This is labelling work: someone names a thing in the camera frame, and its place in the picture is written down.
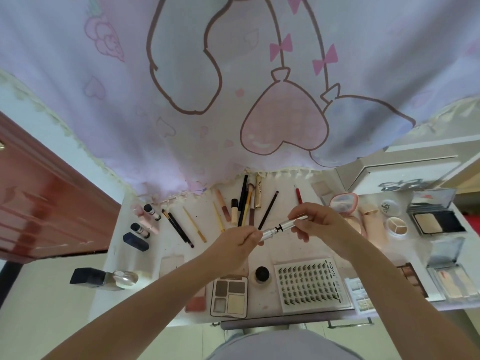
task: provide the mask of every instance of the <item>door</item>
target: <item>door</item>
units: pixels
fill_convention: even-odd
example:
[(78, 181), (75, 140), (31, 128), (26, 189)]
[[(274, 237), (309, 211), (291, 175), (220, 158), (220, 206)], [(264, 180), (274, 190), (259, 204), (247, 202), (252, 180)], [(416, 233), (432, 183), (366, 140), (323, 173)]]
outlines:
[(117, 202), (2, 112), (0, 144), (0, 259), (27, 263), (109, 247)]

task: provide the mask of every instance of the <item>desk surface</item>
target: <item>desk surface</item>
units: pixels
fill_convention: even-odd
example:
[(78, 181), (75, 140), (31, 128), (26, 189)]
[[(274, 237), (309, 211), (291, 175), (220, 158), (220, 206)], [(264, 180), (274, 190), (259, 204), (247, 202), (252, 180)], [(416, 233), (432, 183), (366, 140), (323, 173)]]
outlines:
[[(261, 221), (268, 204), (276, 190), (279, 195), (269, 217), (264, 225), (264, 229), (273, 227), (286, 219), (290, 210), (297, 205), (297, 197), (295, 188), (299, 188), (304, 202), (319, 203), (320, 199), (315, 195), (310, 184), (317, 181), (327, 181), (329, 186), (336, 193), (342, 192), (340, 185), (335, 177), (335, 171), (331, 172), (315, 172), (308, 171), (285, 172), (268, 174), (263, 178), (262, 183), (262, 206), (255, 210), (255, 226)], [(229, 205), (232, 198), (239, 198), (242, 187), (243, 177), (239, 177), (234, 182), (227, 185), (218, 185), (222, 192), (225, 202)], [(411, 192), (386, 192), (361, 196), (359, 204), (372, 203), (379, 205), (383, 199), (395, 199), (400, 205), (407, 205), (410, 200)], [(183, 230), (187, 233), (190, 240), (195, 244), (195, 248), (190, 248), (178, 236), (171, 224), (165, 219), (159, 222), (160, 233), (153, 235), (147, 239), (150, 248), (141, 252), (125, 244), (122, 240), (123, 234), (130, 231), (130, 224), (135, 222), (136, 217), (130, 209), (132, 203), (137, 202), (135, 196), (126, 195), (123, 201), (120, 213), (118, 215), (117, 225), (113, 233), (110, 248), (108, 250), (107, 259), (104, 270), (113, 272), (114, 270), (141, 270), (150, 273), (152, 280), (159, 277), (160, 263), (163, 257), (171, 255), (184, 255), (185, 261), (195, 258), (201, 254), (209, 245), (219, 236), (220, 230), (217, 224), (217, 218), (213, 211), (212, 202), (215, 203), (219, 212), (221, 209), (216, 200), (215, 195), (211, 191), (206, 191), (201, 196), (188, 195), (186, 198), (179, 198), (170, 204), (168, 210), (172, 212)], [(182, 207), (185, 207), (193, 217), (201, 232), (207, 238), (207, 243), (203, 243), (197, 235), (196, 230), (185, 216)], [(469, 273), (474, 281), (477, 289), (480, 289), (480, 239), (471, 229), (470, 225), (461, 216), (456, 207), (454, 211), (459, 216), (462, 225), (467, 229), (466, 233), (453, 234), (455, 237), (464, 236), (465, 244), (459, 258), (459, 262), (463, 264), (465, 270)], [(408, 233), (399, 240), (394, 236), (390, 236), (390, 243), (383, 248), (384, 254), (396, 265), (402, 265), (405, 262), (412, 263), (418, 278), (427, 291), (429, 301), (441, 301), (442, 296), (430, 278), (425, 269), (427, 256), (430, 253), (430, 241), (424, 237), (420, 237), (415, 229), (414, 224), (405, 212), (399, 215), (408, 224)], [(230, 223), (225, 221), (222, 216), (225, 228), (231, 227)], [(273, 238), (267, 240), (263, 247), (257, 247), (249, 257), (249, 273), (253, 273), (258, 266), (266, 266), (273, 273), (273, 266), (279, 263), (297, 262), (315, 258), (333, 257), (342, 278), (354, 278), (357, 275), (351, 264), (340, 258), (338, 255), (327, 247), (321, 240), (310, 240), (309, 243), (299, 241), (296, 235), (290, 231), (280, 233)], [(229, 321), (225, 317), (213, 317), (209, 314), (213, 283), (207, 285), (207, 310), (202, 313), (185, 313), (183, 310), (177, 317), (171, 321), (170, 326), (183, 326), (200, 323), (214, 323), (221, 321)], [(97, 318), (111, 307), (123, 301), (125, 298), (135, 293), (135, 290), (123, 290), (117, 292), (97, 290), (93, 299), (90, 310), (89, 321)], [(336, 312), (327, 312), (322, 314), (303, 314), (301, 321), (289, 316), (291, 322), (310, 322), (328, 319), (341, 319), (355, 317), (354, 310), (342, 310)], [(276, 321), (282, 321), (280, 298), (277, 292), (277, 284), (275, 280), (263, 287), (255, 285), (254, 281), (249, 277), (249, 298), (248, 298), (248, 317), (250, 319), (275, 318)], [(229, 322), (237, 322), (238, 326), (244, 327), (242, 323), (245, 320), (235, 320)]]

